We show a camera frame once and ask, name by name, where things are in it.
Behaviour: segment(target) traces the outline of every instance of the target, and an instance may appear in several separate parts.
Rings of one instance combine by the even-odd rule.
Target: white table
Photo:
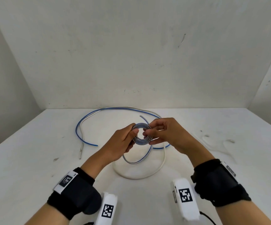
[[[271,125],[244,108],[151,109],[162,117],[175,117],[199,140],[207,142],[216,157],[230,164],[253,201],[271,219]],[[75,136],[77,122],[91,109],[48,109],[0,144],[0,224],[23,224],[47,200],[57,182],[97,151],[118,129],[142,122],[139,113],[102,111],[84,122],[85,139],[100,147],[85,145]],[[153,118],[144,115],[149,121]],[[136,146],[126,156],[136,160],[147,150]],[[130,174],[147,172],[160,163],[162,151],[152,151],[138,165],[120,159],[118,167]],[[163,168],[152,177],[128,180],[106,167],[94,186],[100,192],[118,195],[113,224],[183,224],[175,210],[170,182],[190,180],[193,167],[185,155],[167,149]],[[221,224],[210,202],[197,199],[201,211]],[[71,224],[83,225],[90,216],[79,214]],[[211,224],[201,221],[191,224]]]

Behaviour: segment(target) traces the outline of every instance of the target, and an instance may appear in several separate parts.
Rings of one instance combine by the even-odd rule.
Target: human arm
[[[137,135],[138,129],[131,131],[135,123],[117,130],[108,142],[85,161],[80,167],[86,174],[95,179],[104,167],[118,160],[134,145],[132,139]],[[57,209],[44,204],[25,225],[68,225],[69,220]]]
[[[180,153],[189,157],[193,167],[214,159],[214,156],[174,118],[155,119],[149,125],[152,129],[143,133],[144,136],[153,136],[154,140],[149,144],[170,143]],[[271,220],[251,201],[241,200],[216,207],[216,211],[223,225],[271,225]]]

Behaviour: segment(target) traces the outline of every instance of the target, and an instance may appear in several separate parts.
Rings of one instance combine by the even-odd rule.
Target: hand
[[[152,129],[145,130],[143,135],[153,136],[154,140],[149,142],[150,145],[167,141],[183,154],[199,145],[199,142],[172,117],[157,118],[149,126]]]
[[[115,131],[108,142],[100,149],[109,158],[109,163],[114,162],[133,147],[132,139],[138,134],[138,129],[131,130],[135,123]]]
[[[96,178],[105,166],[129,152],[134,145],[132,139],[138,134],[138,129],[131,131],[134,125],[135,123],[115,131],[108,142],[85,161],[81,169],[92,178]]]

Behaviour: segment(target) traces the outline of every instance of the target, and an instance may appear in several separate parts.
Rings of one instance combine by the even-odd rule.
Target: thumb
[[[131,142],[131,140],[138,134],[138,129],[131,130],[128,135],[125,138],[125,142],[128,144]]]
[[[152,136],[153,138],[162,137],[164,135],[164,130],[157,130],[155,128],[147,129],[145,134]]]

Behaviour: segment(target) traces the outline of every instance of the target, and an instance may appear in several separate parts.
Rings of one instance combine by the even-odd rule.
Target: black cable
[[[207,218],[213,223],[213,225],[216,225],[215,222],[214,222],[207,214],[205,214],[205,213],[203,213],[203,212],[201,212],[201,211],[199,211],[199,213],[200,213],[201,215],[204,215],[205,217],[207,217]]]

